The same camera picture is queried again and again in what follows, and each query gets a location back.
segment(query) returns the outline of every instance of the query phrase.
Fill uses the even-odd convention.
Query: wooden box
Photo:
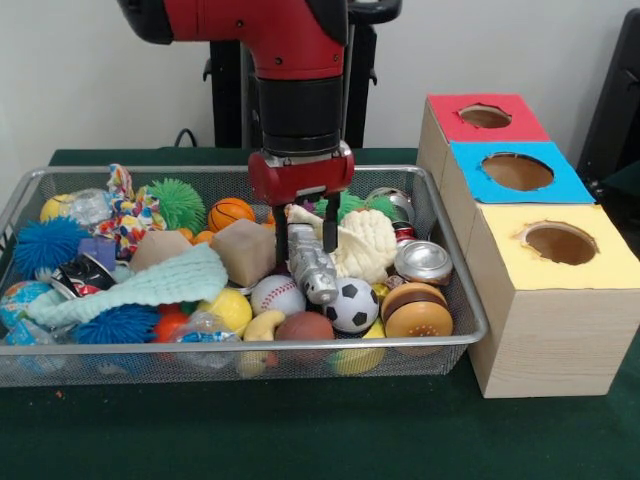
[[[450,152],[440,194],[465,256],[477,202],[593,203],[573,167],[551,142],[453,142]]]
[[[548,142],[522,97],[509,94],[429,95],[425,103],[418,166],[438,188],[451,142]]]
[[[640,263],[601,207],[480,205],[467,263],[485,397],[604,395],[640,324]]]

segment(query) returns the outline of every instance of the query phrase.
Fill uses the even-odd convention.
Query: blue box lid
[[[562,152],[552,142],[451,144],[476,201],[594,203]]]

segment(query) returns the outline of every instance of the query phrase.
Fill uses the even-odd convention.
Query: black and white toy
[[[339,278],[336,280],[338,298],[323,307],[324,315],[333,328],[343,333],[367,330],[378,318],[378,296],[364,280]]]

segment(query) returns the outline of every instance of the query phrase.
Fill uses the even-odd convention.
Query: green tablecloth
[[[359,163],[413,163],[364,150]],[[59,151],[52,165],[239,164],[213,149]],[[2,478],[638,479],[640,341],[607,397],[484,400],[445,377],[0,390]]]

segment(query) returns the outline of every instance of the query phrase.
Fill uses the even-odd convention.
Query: silver toy robot
[[[336,267],[311,225],[289,224],[289,270],[311,303],[325,305],[338,297]]]

